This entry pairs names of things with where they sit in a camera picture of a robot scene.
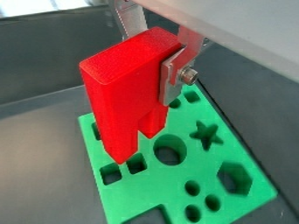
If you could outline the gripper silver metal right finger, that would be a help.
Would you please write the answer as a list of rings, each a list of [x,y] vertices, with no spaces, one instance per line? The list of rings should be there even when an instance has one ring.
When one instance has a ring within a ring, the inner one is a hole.
[[[202,50],[204,37],[182,25],[178,40],[182,49],[162,64],[159,101],[164,106],[179,96],[183,85],[192,85],[199,76],[192,65]]]

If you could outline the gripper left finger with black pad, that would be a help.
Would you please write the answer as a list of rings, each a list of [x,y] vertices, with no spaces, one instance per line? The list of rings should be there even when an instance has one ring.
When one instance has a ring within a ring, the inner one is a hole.
[[[123,40],[147,30],[143,7],[134,0],[107,0]]]

